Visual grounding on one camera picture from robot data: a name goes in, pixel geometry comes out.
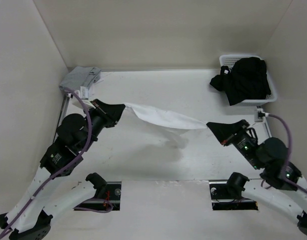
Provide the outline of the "white tank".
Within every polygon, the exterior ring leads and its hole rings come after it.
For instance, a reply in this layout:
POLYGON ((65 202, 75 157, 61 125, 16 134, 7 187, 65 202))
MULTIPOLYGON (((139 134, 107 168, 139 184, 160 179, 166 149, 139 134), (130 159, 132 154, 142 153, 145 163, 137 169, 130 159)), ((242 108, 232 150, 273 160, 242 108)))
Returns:
POLYGON ((98 81, 93 82, 93 83, 91 84, 91 86, 89 87, 89 90, 88 90, 89 99, 91 99, 91 98, 95 95, 97 86, 98 86, 100 83, 102 83, 103 81, 104 81, 103 79, 99 79, 98 81))
POLYGON ((171 145, 184 149, 188 140, 182 135, 188 131, 204 130, 207 124, 198 119, 150 105, 125 102, 125 110, 134 114, 141 121, 153 126, 171 145))

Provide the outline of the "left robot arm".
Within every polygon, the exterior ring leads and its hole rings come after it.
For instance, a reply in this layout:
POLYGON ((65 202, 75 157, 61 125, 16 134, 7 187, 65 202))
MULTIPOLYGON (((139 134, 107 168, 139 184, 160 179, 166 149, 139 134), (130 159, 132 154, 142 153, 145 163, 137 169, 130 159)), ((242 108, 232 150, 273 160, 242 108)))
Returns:
POLYGON ((0 239, 41 240, 66 211, 86 200, 101 199, 107 182, 97 173, 90 173, 69 193, 50 201, 50 197, 75 167, 82 154, 98 140, 104 128, 114 127, 125 109, 124 104, 106 104, 98 99, 91 102, 85 115, 67 115, 57 128, 57 138, 43 155, 33 181, 16 206, 0 214, 0 239))

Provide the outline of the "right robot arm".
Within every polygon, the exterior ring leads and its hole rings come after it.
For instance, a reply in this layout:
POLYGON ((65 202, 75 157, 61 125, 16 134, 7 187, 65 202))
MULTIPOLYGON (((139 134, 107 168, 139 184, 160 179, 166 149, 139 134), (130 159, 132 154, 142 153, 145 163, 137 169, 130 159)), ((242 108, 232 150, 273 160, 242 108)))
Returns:
POLYGON ((257 186, 247 176, 233 172, 224 183, 210 186, 212 200, 220 204, 237 204, 251 200, 289 219, 307 236, 307 181, 301 171, 291 162, 286 162, 289 149, 276 137, 258 143, 254 128, 246 120, 235 123, 208 122, 207 127, 219 143, 233 145, 269 185, 266 189, 257 186))

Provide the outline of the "folded white tank top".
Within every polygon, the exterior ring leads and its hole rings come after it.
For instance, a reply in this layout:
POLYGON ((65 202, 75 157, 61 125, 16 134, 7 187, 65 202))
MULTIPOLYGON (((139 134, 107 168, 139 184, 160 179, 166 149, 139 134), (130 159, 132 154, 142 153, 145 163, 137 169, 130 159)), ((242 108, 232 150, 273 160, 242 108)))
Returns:
POLYGON ((103 81, 104 81, 103 79, 99 79, 98 81, 93 82, 93 83, 91 84, 91 86, 89 87, 89 90, 88 90, 89 99, 91 99, 91 98, 95 95, 97 86, 98 86, 100 83, 102 83, 103 81))

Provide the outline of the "folded grey tank top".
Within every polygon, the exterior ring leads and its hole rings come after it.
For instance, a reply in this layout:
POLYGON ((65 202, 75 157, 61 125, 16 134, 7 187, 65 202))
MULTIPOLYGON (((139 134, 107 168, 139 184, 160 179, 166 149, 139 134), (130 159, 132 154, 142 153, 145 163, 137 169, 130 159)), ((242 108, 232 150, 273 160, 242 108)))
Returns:
POLYGON ((80 90, 81 87, 90 88, 101 79, 101 69, 98 67, 76 66, 60 82, 59 89, 65 91, 80 90))

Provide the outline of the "black tank top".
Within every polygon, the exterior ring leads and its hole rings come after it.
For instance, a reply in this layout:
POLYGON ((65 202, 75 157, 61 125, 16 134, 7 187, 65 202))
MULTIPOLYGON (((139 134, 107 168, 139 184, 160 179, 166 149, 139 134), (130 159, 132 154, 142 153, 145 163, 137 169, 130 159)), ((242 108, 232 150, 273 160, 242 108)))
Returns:
POLYGON ((225 93, 230 106, 245 100, 265 100, 272 94, 266 62, 258 57, 241 58, 232 68, 223 65, 209 84, 225 93))

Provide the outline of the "white plastic basket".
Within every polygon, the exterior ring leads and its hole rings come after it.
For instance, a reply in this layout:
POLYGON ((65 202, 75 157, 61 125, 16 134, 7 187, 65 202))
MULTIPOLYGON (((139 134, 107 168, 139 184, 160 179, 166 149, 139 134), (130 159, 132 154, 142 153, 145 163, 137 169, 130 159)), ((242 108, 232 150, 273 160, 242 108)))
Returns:
MULTIPOLYGON (((258 55, 254 54, 247 54, 247 53, 240 53, 240 54, 223 54, 219 57, 219 63, 220 66, 228 66, 230 70, 232 70, 235 63, 243 58, 259 58, 260 60, 263 60, 258 55)), ((267 95, 265 99, 246 99, 242 102, 238 103, 237 106, 263 106, 267 103, 273 103, 278 99, 278 93, 276 90, 275 83, 269 73, 269 71, 266 72, 267 75, 267 82, 271 91, 271 94, 267 95)))

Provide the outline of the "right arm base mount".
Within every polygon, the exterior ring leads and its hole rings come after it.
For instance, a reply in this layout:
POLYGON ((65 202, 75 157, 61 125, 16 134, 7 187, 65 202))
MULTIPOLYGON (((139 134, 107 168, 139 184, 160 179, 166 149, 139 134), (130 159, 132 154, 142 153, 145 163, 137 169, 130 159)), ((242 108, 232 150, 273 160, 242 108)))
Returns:
POLYGON ((258 203, 242 196, 231 196, 225 181, 209 182, 213 211, 258 211, 258 203))

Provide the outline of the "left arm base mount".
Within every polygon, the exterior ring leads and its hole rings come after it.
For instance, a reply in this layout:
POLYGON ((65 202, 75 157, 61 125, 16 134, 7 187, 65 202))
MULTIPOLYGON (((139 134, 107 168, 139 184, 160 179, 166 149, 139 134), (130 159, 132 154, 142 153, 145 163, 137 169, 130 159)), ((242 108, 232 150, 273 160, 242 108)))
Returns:
POLYGON ((122 182, 108 182, 101 197, 86 200, 74 208, 75 211, 91 211, 109 213, 119 211, 121 208, 122 182))

